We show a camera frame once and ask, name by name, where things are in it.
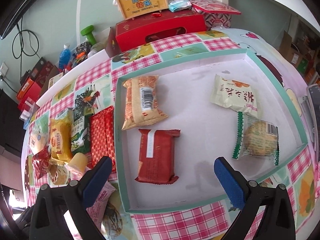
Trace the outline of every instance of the screw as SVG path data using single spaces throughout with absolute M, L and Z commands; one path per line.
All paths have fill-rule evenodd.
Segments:
M 285 188 L 285 184 L 282 184 L 282 183 L 279 184 L 279 188 L 285 190 L 285 189 L 286 189 L 286 188 Z
M 250 181 L 249 181 L 249 185 L 250 185 L 251 187 L 256 187 L 256 186 L 258 185 L 258 183 L 257 183 L 255 180 L 250 180 Z
M 77 186 L 78 185 L 78 181 L 76 179 L 74 179 L 74 180 L 70 181 L 69 185 L 71 187 Z
M 40 187 L 41 190 L 46 190 L 47 188 L 48 188 L 48 184 L 43 184 L 43 185 Z

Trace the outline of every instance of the blue gripper pad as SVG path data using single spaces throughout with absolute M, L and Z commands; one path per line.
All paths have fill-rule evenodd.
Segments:
M 231 204 L 234 207 L 242 210 L 245 205 L 246 194 L 242 190 L 242 187 L 238 184 L 234 176 L 231 174 L 231 173 L 235 173 L 236 171 L 228 164 L 228 162 L 224 158 L 223 158 L 224 161 L 221 160 L 221 158 L 223 157 L 216 159 L 214 162 L 214 166 L 213 166 L 214 173 L 218 177 L 218 180 L 220 181 L 220 184 L 222 185 L 224 191 L 226 192 L 228 198 L 230 199 Z M 229 171 L 229 169 L 226 167 L 224 162 L 228 164 L 229 169 L 231 168 L 232 171 Z
M 111 159 L 108 157 L 106 160 L 101 160 L 101 163 L 99 162 L 92 171 L 95 171 L 94 175 L 83 190 L 82 205 L 84 208 L 93 206 L 104 184 L 108 180 L 112 172 Z

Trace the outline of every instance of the wall outlet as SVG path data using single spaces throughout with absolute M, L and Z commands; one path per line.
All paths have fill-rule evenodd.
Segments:
M 0 74 L 5 77 L 6 73 L 8 71 L 8 67 L 5 63 L 2 63 L 1 67 L 0 67 Z

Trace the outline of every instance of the pink snack package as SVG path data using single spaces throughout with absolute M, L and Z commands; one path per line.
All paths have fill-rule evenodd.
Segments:
M 108 199 L 111 194 L 115 191 L 115 187 L 111 185 L 110 182 L 106 182 L 99 193 L 95 203 L 92 207 L 87 208 L 87 213 L 91 217 L 92 221 L 95 223 L 96 227 L 101 230 L 101 223 L 106 210 Z

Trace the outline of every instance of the blue water bottle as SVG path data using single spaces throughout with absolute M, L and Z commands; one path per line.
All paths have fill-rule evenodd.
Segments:
M 69 49 L 70 44 L 64 45 L 64 50 L 60 54 L 59 59 L 59 70 L 62 72 L 64 68 L 68 65 L 69 60 L 71 58 L 71 51 Z

